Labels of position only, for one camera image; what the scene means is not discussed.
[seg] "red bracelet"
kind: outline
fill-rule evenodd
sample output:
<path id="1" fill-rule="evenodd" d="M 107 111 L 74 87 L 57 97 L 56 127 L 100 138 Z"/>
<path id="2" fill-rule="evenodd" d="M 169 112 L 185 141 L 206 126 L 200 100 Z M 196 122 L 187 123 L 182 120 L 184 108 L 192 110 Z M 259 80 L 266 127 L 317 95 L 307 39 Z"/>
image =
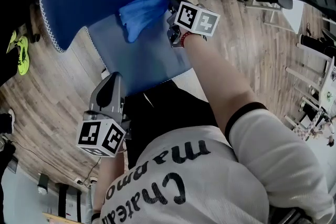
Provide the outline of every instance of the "red bracelet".
<path id="1" fill-rule="evenodd" d="M 189 36 L 190 34 L 192 34 L 191 32 L 186 32 L 186 33 L 184 33 L 184 35 L 181 37 L 181 39 L 180 39 L 180 43 L 181 43 L 181 46 L 184 48 L 184 40 L 185 40 L 185 38 L 187 37 L 187 36 Z"/>

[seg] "black cable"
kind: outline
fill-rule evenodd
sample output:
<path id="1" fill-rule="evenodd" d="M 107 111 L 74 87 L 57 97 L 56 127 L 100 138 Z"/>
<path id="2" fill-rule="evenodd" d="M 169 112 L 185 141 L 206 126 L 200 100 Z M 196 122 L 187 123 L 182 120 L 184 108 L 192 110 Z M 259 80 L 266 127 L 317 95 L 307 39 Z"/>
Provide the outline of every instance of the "black cable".
<path id="1" fill-rule="evenodd" d="M 93 166 L 93 168 L 91 168 L 90 172 L 88 173 L 88 176 L 87 176 L 87 177 L 85 178 L 85 180 L 83 181 L 83 185 L 86 186 L 87 188 L 88 188 L 88 186 L 85 185 L 84 183 L 85 183 L 85 181 L 89 178 L 89 176 L 90 176 L 92 170 L 98 165 L 100 159 L 101 159 L 101 157 L 99 158 L 99 160 L 97 161 L 97 163 Z"/>
<path id="2" fill-rule="evenodd" d="M 38 157 L 42 162 L 44 162 L 44 163 L 50 165 L 50 166 L 51 166 L 52 168 L 54 168 L 55 170 L 59 171 L 62 175 L 64 175 L 65 177 L 67 177 L 68 179 L 70 179 L 71 181 L 73 181 L 72 178 L 70 178 L 69 176 L 67 176 L 67 175 L 66 175 L 65 173 L 63 173 L 60 169 L 56 168 L 56 167 L 55 167 L 54 165 L 52 165 L 51 163 L 49 163 L 49 162 L 45 161 L 44 159 L 41 159 L 39 156 L 37 156 L 37 154 L 36 154 L 34 151 L 31 151 L 31 150 L 29 150 L 29 149 L 27 149 L 27 148 L 21 146 L 19 143 L 15 142 L 15 141 L 12 141 L 12 143 L 15 143 L 15 144 L 19 145 L 21 148 L 23 148 L 24 150 L 27 150 L 27 151 L 33 153 L 33 154 L 34 154 L 36 157 Z M 84 180 L 84 182 L 89 178 L 89 176 L 90 176 L 92 170 L 98 165 L 99 161 L 100 161 L 100 158 L 99 158 L 99 160 L 97 161 L 97 163 L 94 165 L 94 167 L 91 169 L 91 171 L 90 171 L 89 174 L 88 174 L 88 177 Z"/>

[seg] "blue cloth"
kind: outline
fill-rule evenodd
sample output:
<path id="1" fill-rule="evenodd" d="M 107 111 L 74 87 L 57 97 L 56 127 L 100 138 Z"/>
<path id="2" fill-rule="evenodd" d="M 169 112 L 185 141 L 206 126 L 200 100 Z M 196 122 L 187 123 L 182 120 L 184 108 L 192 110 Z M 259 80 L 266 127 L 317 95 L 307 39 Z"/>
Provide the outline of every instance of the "blue cloth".
<path id="1" fill-rule="evenodd" d="M 168 9 L 169 0 L 134 0 L 119 9 L 121 22 L 128 31 L 128 41 L 133 43 L 141 31 L 157 21 Z"/>

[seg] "blue leather upholstery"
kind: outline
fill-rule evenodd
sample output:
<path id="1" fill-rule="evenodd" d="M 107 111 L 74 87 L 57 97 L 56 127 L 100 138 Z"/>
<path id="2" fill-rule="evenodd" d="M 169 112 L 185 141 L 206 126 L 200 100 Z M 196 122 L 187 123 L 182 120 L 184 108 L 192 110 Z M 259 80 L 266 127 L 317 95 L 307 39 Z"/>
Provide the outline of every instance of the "blue leather upholstery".
<path id="1" fill-rule="evenodd" d="M 165 19 L 145 29 L 129 44 L 123 33 L 118 9 L 133 0 L 40 0 L 45 24 L 60 52 L 76 33 L 88 26 L 92 41 L 110 72 L 119 71 L 128 93 L 153 87 L 188 70 L 183 49 L 170 47 Z"/>

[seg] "neon yellow shoe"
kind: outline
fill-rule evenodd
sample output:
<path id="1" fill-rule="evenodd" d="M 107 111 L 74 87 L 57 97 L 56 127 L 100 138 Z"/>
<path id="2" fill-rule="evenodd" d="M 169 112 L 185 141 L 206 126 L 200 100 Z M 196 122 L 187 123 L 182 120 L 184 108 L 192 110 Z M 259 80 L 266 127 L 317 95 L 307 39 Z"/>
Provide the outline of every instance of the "neon yellow shoe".
<path id="1" fill-rule="evenodd" d="M 14 42 L 15 39 L 16 39 L 16 31 L 14 30 L 13 33 L 12 33 L 12 37 L 10 38 L 10 41 L 9 41 L 8 48 L 7 48 L 7 52 L 6 52 L 6 53 L 8 53 L 8 51 L 9 51 L 9 47 L 10 47 L 11 43 Z"/>
<path id="2" fill-rule="evenodd" d="M 28 38 L 26 38 L 25 36 L 21 36 L 16 45 L 20 47 L 18 63 L 19 72 L 21 75 L 24 75 L 25 73 L 27 73 L 30 64 L 28 55 Z"/>

